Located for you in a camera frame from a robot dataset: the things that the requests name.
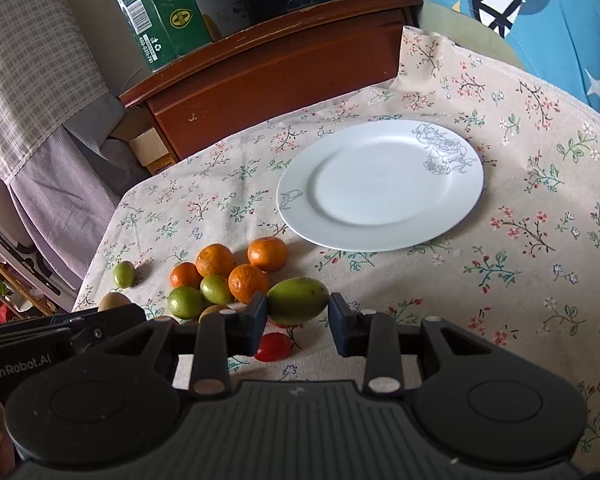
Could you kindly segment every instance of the orange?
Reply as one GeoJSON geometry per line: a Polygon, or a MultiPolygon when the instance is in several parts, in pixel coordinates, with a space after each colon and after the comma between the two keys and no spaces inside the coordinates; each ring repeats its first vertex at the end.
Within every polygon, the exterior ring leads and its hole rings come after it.
{"type": "Polygon", "coordinates": [[[269,290],[269,279],[258,267],[239,265],[229,274],[229,290],[235,299],[248,304],[259,290],[266,294],[269,290]]]}
{"type": "Polygon", "coordinates": [[[206,246],[196,259],[196,268],[203,278],[212,274],[226,278],[234,267],[234,255],[222,244],[206,246]]]}
{"type": "Polygon", "coordinates": [[[171,280],[171,286],[173,288],[179,286],[192,286],[193,288],[198,288],[202,281],[202,276],[200,276],[194,264],[191,262],[184,262],[173,267],[169,279],[171,280]]]}
{"type": "Polygon", "coordinates": [[[251,242],[247,249],[247,257],[251,265],[265,272],[278,270],[285,264],[288,256],[286,244],[275,236],[258,238],[251,242]]]}

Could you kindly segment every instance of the floral tablecloth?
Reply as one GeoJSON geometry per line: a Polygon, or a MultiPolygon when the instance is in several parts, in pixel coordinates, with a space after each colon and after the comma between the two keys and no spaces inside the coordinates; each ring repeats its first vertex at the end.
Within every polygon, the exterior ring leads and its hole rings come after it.
{"type": "MultiPolygon", "coordinates": [[[[383,310],[400,323],[445,317],[571,381],[589,408],[575,461],[600,469],[600,116],[593,110],[446,38],[405,28],[395,80],[254,126],[129,191],[76,309],[114,290],[111,269],[131,260],[139,280],[125,294],[158,316],[175,264],[214,242],[243,263],[248,243],[266,235],[290,248],[273,281],[311,276],[353,309],[383,310]],[[275,192],[294,156],[346,126],[400,118],[446,126],[480,155],[484,192],[460,225],[389,253],[327,250],[288,229],[275,192]]],[[[289,335],[290,357],[264,364],[236,356],[234,378],[362,378],[362,358],[337,356],[326,313],[289,335]]],[[[185,359],[181,365],[178,380],[185,359]]],[[[404,365],[408,383],[417,384],[413,359],[404,365]]]]}

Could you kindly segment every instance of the green plum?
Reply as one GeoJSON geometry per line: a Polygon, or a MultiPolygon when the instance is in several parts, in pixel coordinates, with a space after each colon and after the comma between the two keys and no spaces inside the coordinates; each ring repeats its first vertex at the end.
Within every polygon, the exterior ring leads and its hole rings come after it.
{"type": "Polygon", "coordinates": [[[113,279],[120,288],[129,288],[136,281],[136,268],[131,262],[120,262],[113,267],[113,279]]]}
{"type": "Polygon", "coordinates": [[[197,319],[205,309],[205,298],[192,286],[179,286],[169,294],[167,307],[175,317],[197,319]]]}
{"type": "Polygon", "coordinates": [[[200,282],[200,292],[211,303],[227,304],[233,303],[234,297],[229,291],[229,281],[224,276],[212,274],[203,278],[200,282]]]}
{"type": "Polygon", "coordinates": [[[269,318],[284,326],[306,323],[324,310],[328,299],[329,291],[318,280],[290,278],[269,289],[269,318]]]}

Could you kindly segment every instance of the screw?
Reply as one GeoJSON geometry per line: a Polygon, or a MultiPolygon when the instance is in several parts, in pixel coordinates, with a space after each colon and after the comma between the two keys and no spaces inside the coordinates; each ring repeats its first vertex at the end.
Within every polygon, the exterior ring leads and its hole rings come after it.
{"type": "Polygon", "coordinates": [[[371,379],[367,385],[376,394],[392,394],[400,389],[400,382],[393,377],[376,377],[371,379]]]}

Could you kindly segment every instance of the red cherry tomato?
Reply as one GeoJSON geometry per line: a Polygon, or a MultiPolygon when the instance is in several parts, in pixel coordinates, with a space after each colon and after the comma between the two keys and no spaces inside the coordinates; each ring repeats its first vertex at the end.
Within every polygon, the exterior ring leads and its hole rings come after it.
{"type": "Polygon", "coordinates": [[[258,361],[270,363],[280,361],[291,353],[293,341],[280,332],[265,334],[260,340],[260,347],[254,356],[258,361]]]}

